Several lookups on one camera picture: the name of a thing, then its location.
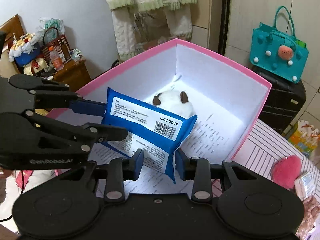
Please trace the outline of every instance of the orange bottle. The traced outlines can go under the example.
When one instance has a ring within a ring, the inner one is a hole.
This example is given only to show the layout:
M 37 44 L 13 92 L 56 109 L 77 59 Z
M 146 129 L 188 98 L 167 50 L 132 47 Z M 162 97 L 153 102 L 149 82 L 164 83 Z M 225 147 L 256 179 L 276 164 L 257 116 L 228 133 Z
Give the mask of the orange bottle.
M 49 47 L 49 51 L 50 51 L 50 59 L 51 59 L 51 62 L 53 64 L 54 68 L 56 70 L 63 69 L 64 65 L 62 63 L 62 60 L 61 60 L 58 52 L 54 49 L 53 46 Z

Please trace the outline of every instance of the toy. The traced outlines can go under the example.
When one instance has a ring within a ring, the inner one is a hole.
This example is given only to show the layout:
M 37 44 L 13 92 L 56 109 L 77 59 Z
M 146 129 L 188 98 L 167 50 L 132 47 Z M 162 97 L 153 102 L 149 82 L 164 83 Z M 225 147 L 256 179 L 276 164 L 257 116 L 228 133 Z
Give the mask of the toy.
M 271 177 L 276 184 L 286 189 L 292 189 L 300 170 L 301 160 L 293 155 L 279 160 L 271 171 Z
M 153 97 L 152 104 L 164 110 L 189 119 L 194 115 L 193 105 L 188 100 L 186 92 L 168 90 Z

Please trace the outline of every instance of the blue plastic package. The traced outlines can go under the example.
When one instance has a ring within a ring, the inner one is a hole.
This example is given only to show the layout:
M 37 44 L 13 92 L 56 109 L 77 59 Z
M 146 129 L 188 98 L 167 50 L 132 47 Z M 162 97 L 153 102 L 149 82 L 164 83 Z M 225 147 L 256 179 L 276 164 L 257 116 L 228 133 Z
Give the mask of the blue plastic package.
M 198 117 L 185 119 L 111 88 L 108 88 L 107 102 L 101 123 L 125 127 L 129 135 L 121 142 L 103 144 L 128 157 L 142 148 L 144 164 L 175 182 L 173 153 L 188 137 Z

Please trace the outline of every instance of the teal handbag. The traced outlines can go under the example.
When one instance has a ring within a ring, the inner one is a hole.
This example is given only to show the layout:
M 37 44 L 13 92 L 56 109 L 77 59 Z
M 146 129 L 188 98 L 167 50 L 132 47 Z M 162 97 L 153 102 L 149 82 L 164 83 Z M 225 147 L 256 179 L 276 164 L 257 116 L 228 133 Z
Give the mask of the teal handbag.
M 277 15 L 282 8 L 285 8 L 289 14 L 292 36 L 276 28 Z M 253 30 L 250 52 L 250 61 L 253 65 L 298 83 L 308 55 L 307 45 L 295 36 L 294 23 L 285 6 L 278 8 L 272 27 L 260 23 L 260 27 Z

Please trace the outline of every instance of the round pad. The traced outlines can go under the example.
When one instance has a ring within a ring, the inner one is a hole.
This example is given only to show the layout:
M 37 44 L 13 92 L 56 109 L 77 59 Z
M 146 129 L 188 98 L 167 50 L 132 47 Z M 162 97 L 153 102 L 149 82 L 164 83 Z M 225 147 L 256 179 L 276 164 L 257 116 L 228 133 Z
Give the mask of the round pad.
M 45 184 L 16 200 L 14 220 L 24 233 L 40 239 L 62 238 L 87 226 L 98 214 L 95 195 L 76 181 L 55 181 L 49 190 Z
M 297 196 L 271 181 L 260 179 L 232 185 L 220 196 L 218 212 L 236 231 L 259 238 L 293 233 L 304 216 Z

